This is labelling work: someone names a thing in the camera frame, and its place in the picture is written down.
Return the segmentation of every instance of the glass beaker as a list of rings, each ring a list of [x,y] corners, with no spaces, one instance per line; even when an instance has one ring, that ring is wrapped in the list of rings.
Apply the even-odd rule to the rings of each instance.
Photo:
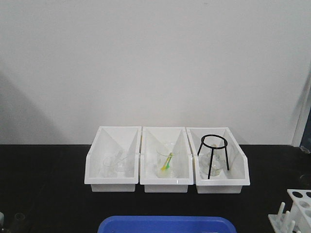
[[[99,171],[99,176],[105,178],[115,178],[118,176],[117,168],[118,159],[116,159],[115,157],[106,157]]]
[[[25,227],[25,215],[23,213],[17,213],[14,215],[14,219],[9,228],[10,233],[26,232]]]
[[[200,175],[202,179],[208,179],[211,152],[199,156]],[[221,159],[217,150],[214,150],[212,166],[210,169],[211,176],[218,176],[225,166],[225,160]]]
[[[127,168],[128,168],[128,162],[129,162],[128,157],[116,158],[116,160],[115,160],[116,171],[117,172],[126,172]]]

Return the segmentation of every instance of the dark object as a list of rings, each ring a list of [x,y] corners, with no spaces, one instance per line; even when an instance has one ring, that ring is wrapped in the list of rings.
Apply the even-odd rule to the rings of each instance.
[[[236,233],[231,222],[222,217],[202,216],[112,216],[106,218],[97,233]]]
[[[221,138],[223,141],[224,141],[224,145],[222,147],[213,147],[213,146],[210,146],[210,145],[207,145],[204,140],[205,138],[207,137],[218,137],[218,138]],[[202,145],[212,149],[212,152],[210,154],[210,162],[209,162],[209,170],[208,170],[208,179],[210,178],[210,170],[212,168],[212,161],[213,161],[213,156],[214,156],[214,150],[220,150],[220,149],[225,149],[225,161],[226,161],[226,164],[227,164],[227,170],[229,170],[229,162],[228,162],[228,153],[227,153],[227,146],[228,146],[228,142],[227,140],[224,138],[224,137],[221,137],[219,135],[216,135],[216,134],[207,134],[207,135],[204,135],[202,138],[201,138],[201,145],[200,145],[200,148],[198,150],[198,156],[200,154],[200,151],[201,151],[201,148],[202,148]]]
[[[300,142],[300,149],[307,154],[309,154],[311,150],[311,110]]]
[[[24,225],[25,225],[25,215],[22,213],[17,213],[14,216],[9,231],[10,233],[22,233],[24,232],[23,231]]]

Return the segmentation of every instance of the white plastic tray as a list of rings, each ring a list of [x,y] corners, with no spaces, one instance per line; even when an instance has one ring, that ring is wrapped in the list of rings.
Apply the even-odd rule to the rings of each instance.
[[[100,126],[86,156],[85,184],[93,192],[134,192],[138,183],[141,126]],[[116,177],[103,177],[103,161],[107,157],[126,158],[126,171]]]
[[[194,160],[195,183],[198,193],[240,193],[243,185],[250,185],[247,158],[233,137],[229,128],[191,128],[187,127],[191,150]],[[199,159],[197,152],[201,138],[206,134],[216,134],[228,141],[227,153],[230,170],[223,168],[218,176],[203,179],[200,175]],[[209,148],[202,146],[201,154],[207,153]]]
[[[159,178],[155,172],[156,147],[172,143],[179,151],[176,178]],[[193,184],[192,155],[185,127],[143,127],[140,156],[140,184],[146,193],[186,193]]]

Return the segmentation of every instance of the black countertop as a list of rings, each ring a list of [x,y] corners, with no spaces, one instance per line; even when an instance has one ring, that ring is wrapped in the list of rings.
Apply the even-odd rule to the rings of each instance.
[[[5,224],[24,213],[32,233],[95,233],[113,215],[221,216],[238,233],[273,233],[268,214],[282,201],[290,210],[287,189],[311,189],[300,183],[311,173],[311,155],[291,146],[241,145],[248,158],[251,185],[240,194],[93,193],[84,184],[89,145],[0,146],[0,212]]]

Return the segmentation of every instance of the white test tube rack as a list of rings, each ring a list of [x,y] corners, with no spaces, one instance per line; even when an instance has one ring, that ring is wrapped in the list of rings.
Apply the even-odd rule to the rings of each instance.
[[[276,233],[311,233],[311,190],[288,189],[293,205],[284,211],[282,202],[277,215],[268,215]]]

